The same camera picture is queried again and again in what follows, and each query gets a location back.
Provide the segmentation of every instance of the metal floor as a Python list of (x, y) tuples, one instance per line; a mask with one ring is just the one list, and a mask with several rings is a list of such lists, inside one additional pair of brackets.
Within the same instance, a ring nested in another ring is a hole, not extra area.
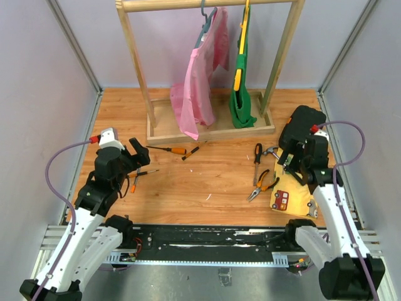
[(285, 268), (135, 265), (126, 271), (97, 271), (83, 301), (326, 300), (314, 267), (302, 276)]

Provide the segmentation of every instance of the wooden clothes rack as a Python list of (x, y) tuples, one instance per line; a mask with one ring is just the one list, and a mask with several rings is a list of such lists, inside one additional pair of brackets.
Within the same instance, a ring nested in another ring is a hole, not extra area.
[[(235, 6), (245, 5), (245, 3), (246, 0), (206, 0), (204, 6)], [(286, 24), (284, 26), (283, 34), (281, 36), (264, 94), (261, 92), (250, 91), (253, 108), (251, 113), (253, 116), (256, 116), (258, 120), (254, 124), (254, 127), (235, 129), (231, 121), (231, 114), (228, 107), (230, 95), (226, 92), (212, 95), (211, 104), (217, 121), (210, 127), (198, 126), (199, 140), (205, 141), (266, 135), (273, 133), (275, 130), (273, 119), (269, 111), (269, 104), (274, 89), (276, 88), (281, 69), (284, 65), (305, 0), (250, 0), (249, 3), (291, 3), (291, 8), (289, 9)], [(131, 59), (142, 91), (142, 96), (145, 100), (148, 114), (147, 140), (150, 145), (190, 142), (193, 140), (180, 132), (177, 122), (175, 121), (174, 112), (172, 111), (169, 98), (156, 100), (150, 99), (128, 13), (199, 8), (200, 6), (201, 0), (116, 0), (118, 16), (120, 17), (125, 39), (128, 44)]]

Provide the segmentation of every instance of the gray hanger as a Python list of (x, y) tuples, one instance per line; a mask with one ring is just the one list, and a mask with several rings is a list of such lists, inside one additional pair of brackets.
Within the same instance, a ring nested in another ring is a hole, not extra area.
[(207, 33), (208, 30), (209, 30), (209, 28), (211, 27), (212, 18), (213, 18), (214, 14), (215, 14), (216, 11), (217, 11), (217, 8), (214, 8), (213, 11), (212, 11), (212, 13), (211, 13), (209, 16), (207, 16), (207, 14), (205, 14), (205, 12), (203, 11), (204, 6), (205, 6), (205, 0), (202, 0), (202, 2), (201, 2), (201, 4), (200, 4), (200, 13), (205, 17), (205, 24), (202, 25), (202, 31), (200, 32), (200, 35), (199, 35), (199, 37), (198, 37), (198, 40), (196, 41), (195, 48), (198, 48), (198, 47), (199, 47), (199, 45), (200, 45), (200, 43), (201, 43), (201, 41), (202, 41), (203, 35), (204, 35), (205, 33)]

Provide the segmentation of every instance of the clothes hanger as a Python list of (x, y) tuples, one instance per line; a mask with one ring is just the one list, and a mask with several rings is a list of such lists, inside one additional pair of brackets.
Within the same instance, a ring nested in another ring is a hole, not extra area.
[(204, 9), (204, 6), (205, 6), (205, 0), (202, 0), (202, 2), (201, 2), (201, 4), (200, 4), (200, 13), (205, 17), (205, 24), (202, 25), (202, 31), (200, 32), (200, 35), (199, 35), (199, 37), (198, 37), (198, 40), (196, 41), (195, 48), (198, 48), (199, 45), (201, 44), (202, 37), (203, 37), (203, 35), (204, 35), (205, 33), (208, 32), (209, 28), (211, 27), (212, 18), (213, 18), (213, 16), (215, 15), (215, 13), (216, 13), (216, 11), (217, 11), (217, 8), (214, 8), (213, 11), (212, 11), (212, 13), (211, 13), (209, 16), (207, 16), (207, 14), (206, 14), (206, 13), (204, 12), (204, 10), (203, 10), (203, 9)]
[[(246, 0), (246, 4), (245, 4), (245, 13), (244, 13), (244, 21), (242, 22), (241, 28), (241, 42), (239, 45), (239, 54), (243, 55), (244, 54), (244, 49), (245, 49), (245, 37), (246, 37), (246, 28), (247, 28), (247, 24), (248, 24), (248, 17), (249, 17), (249, 0)], [(237, 69), (236, 72), (236, 77), (234, 80), (234, 91), (238, 91), (239, 90), (239, 85), (241, 84), (241, 74), (242, 74), (242, 70), (241, 69)]]

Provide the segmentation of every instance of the hammer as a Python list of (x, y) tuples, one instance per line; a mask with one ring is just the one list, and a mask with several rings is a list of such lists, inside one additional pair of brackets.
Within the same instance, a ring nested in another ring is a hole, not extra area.
[(274, 152), (276, 149), (278, 149), (278, 146), (271, 146), (271, 147), (269, 147), (268, 149), (266, 149), (266, 150), (263, 152), (263, 155), (264, 155), (264, 156), (267, 156), (268, 154), (272, 154), (273, 156), (276, 157), (277, 160), (280, 160), (280, 157), (277, 156), (277, 154)]

